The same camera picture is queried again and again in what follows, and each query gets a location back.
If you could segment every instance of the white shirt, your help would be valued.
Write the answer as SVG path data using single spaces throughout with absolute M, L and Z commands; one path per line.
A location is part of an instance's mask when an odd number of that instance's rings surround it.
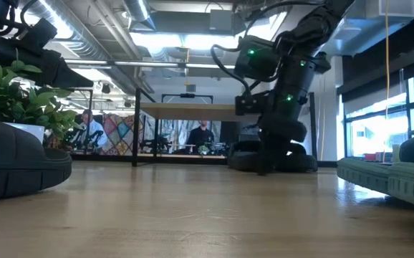
M 80 124 L 81 127 L 83 127 L 85 130 L 87 129 L 87 125 L 85 123 L 81 123 Z M 104 132 L 100 137 L 99 140 L 97 141 L 97 145 L 98 147 L 102 147 L 108 140 L 107 135 L 105 134 L 104 128 L 102 127 L 101 124 L 99 124 L 98 122 L 96 122 L 95 120 L 92 120 L 90 123 L 90 136 L 93 135 L 95 132 L 97 131 L 102 131 Z M 81 142 L 83 143 L 86 140 L 86 132 L 84 132 L 81 135 Z

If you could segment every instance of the black shirt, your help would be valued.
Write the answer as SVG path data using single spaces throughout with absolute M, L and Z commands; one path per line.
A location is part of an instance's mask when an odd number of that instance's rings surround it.
M 193 153 L 197 153 L 198 147 L 204 145 L 204 143 L 212 143 L 214 140 L 213 133 L 209 129 L 206 128 L 205 130 L 202 130 L 199 126 L 198 128 L 191 130 L 186 145 L 195 145 L 195 147 L 193 147 Z

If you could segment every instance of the wooden floor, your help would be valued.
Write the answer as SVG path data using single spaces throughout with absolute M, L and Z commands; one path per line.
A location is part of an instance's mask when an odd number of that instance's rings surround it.
M 75 162 L 0 201 L 0 257 L 414 257 L 414 206 L 334 171 Z

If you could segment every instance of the person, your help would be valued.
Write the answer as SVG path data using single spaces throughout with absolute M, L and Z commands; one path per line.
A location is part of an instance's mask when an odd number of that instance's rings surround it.
M 213 133 L 207 129 L 208 121 L 202 120 L 199 121 L 201 124 L 198 128 L 192 129 L 188 140 L 186 141 L 186 145 L 195 145 L 193 147 L 193 153 L 198 152 L 198 148 L 204 143 L 212 143 L 215 140 Z M 189 152 L 190 147 L 186 146 L 186 151 Z
M 92 116 L 92 111 L 91 110 L 83 111 L 82 119 L 83 119 L 83 122 L 80 124 L 80 126 L 83 127 L 84 130 L 87 130 L 87 124 L 89 123 L 90 124 L 90 135 L 93 135 L 97 131 L 104 132 L 104 128 L 102 127 L 102 125 L 94 120 L 94 116 Z M 80 132 L 78 132 L 75 135 L 75 137 L 73 137 L 72 140 L 77 139 L 79 133 Z M 83 143 L 85 140 L 86 140 L 86 132 L 84 132 L 81 135 L 80 141 Z M 97 141 L 97 149 L 100 149 L 107 142 L 107 140 L 108 140 L 107 135 L 104 132 L 99 137 L 99 140 Z

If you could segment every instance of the green plant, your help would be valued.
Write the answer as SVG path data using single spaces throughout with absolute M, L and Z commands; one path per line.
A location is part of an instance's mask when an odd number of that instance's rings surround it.
M 56 97 L 67 97 L 72 92 L 49 87 L 23 90 L 19 83 L 11 83 L 16 77 L 40 72 L 39 68 L 24 64 L 17 57 L 10 67 L 0 65 L 0 121 L 42 125 L 62 140 L 67 130 L 80 127 L 74 121 L 77 113 L 62 110 L 62 104 L 56 100 Z

